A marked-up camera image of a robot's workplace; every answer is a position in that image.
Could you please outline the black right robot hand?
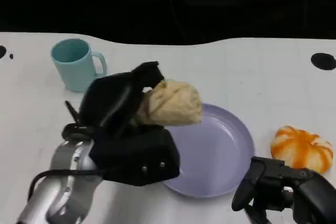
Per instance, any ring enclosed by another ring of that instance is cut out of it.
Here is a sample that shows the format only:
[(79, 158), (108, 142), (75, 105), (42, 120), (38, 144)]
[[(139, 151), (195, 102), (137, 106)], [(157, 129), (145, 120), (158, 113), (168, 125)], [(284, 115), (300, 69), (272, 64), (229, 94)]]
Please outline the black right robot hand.
[(269, 223), (267, 210), (286, 208), (292, 210), (295, 223), (335, 223), (335, 188), (313, 170), (252, 157), (234, 194), (232, 210), (244, 210), (250, 223)]

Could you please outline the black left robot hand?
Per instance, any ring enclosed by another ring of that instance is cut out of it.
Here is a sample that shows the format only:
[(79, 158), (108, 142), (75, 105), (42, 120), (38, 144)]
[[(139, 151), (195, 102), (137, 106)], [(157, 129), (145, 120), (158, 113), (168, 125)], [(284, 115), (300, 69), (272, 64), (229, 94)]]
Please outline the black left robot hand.
[(157, 61), (96, 79), (81, 101), (79, 123), (116, 139), (138, 111), (144, 98), (143, 89), (153, 89), (163, 80)]

